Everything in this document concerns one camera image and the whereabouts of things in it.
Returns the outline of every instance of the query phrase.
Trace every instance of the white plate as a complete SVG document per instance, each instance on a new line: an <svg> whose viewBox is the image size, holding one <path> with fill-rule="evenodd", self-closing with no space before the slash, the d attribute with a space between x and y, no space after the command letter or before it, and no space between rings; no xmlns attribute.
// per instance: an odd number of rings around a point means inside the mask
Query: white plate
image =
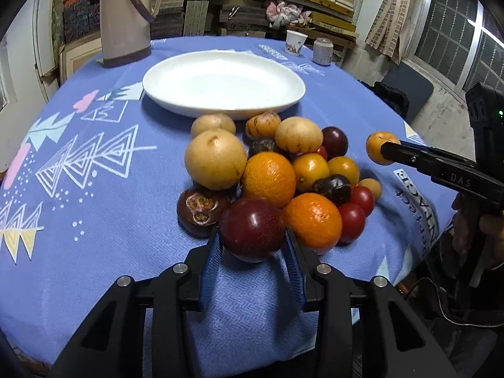
<svg viewBox="0 0 504 378"><path fill-rule="evenodd" d="M290 69L257 55L198 51L154 65L142 81L145 93L171 112L197 118L223 112L233 119L284 111L306 92Z"/></svg>

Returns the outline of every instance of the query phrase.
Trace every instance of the blue tablecloth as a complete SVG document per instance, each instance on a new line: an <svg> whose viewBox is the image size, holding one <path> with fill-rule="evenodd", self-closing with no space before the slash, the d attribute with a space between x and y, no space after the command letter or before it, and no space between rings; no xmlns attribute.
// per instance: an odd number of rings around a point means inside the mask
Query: blue tablecloth
<svg viewBox="0 0 504 378"><path fill-rule="evenodd" d="M152 46L142 61L104 69L91 60L70 78L28 132L0 190L0 327L28 355L54 362L118 276L157 276L203 243L181 231L175 213L191 186L183 155L192 120L142 96L145 72L177 54L234 49L280 62L306 84L306 96L282 117L346 132L348 156L362 178L380 180L383 196L361 237L322 257L345 275L398 282L450 221L452 191L408 167L375 165L365 153L374 131L422 143L418 135L344 71L314 64L309 49L293 57L283 42L251 37ZM206 377L287 360L314 345L317 324L316 313L297 309L279 255L250 265L226 252L208 311L188 319Z"/></svg>

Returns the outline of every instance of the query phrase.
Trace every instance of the checkered curtain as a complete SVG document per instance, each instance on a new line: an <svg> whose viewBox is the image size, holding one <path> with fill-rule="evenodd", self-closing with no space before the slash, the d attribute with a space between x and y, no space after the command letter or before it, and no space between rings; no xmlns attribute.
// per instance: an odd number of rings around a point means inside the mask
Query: checkered curtain
<svg viewBox="0 0 504 378"><path fill-rule="evenodd" d="M404 53L405 41L401 41L400 34L410 2L411 0L383 0L366 38L366 44L392 58L396 64L401 62Z"/></svg>

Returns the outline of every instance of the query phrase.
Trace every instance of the white cup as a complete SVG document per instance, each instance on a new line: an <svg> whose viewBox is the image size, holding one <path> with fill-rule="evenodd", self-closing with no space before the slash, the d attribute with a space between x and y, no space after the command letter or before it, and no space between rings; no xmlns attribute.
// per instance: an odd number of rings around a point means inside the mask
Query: white cup
<svg viewBox="0 0 504 378"><path fill-rule="evenodd" d="M285 40L285 52L299 56L301 47L307 39L307 35L301 32L287 30L287 39Z"/></svg>

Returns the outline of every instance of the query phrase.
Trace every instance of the pile of fruit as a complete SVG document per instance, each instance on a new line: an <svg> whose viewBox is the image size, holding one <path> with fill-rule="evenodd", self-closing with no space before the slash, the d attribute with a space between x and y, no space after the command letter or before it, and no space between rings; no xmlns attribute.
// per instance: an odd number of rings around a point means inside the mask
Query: pile of fruit
<svg viewBox="0 0 504 378"><path fill-rule="evenodd" d="M249 153L235 133L224 114L193 123L185 165L199 186L183 192L177 204L185 230L208 237L219 225L223 246L250 262L274 254L287 226L318 254L361 235L381 185L360 180L358 166L345 156L348 140L342 130L320 129L299 116L282 121L265 112L246 123L253 141ZM380 154L386 141L399 143L389 132L376 132L366 142L367 154L381 165L390 164ZM231 203L229 189L237 183L241 194Z"/></svg>

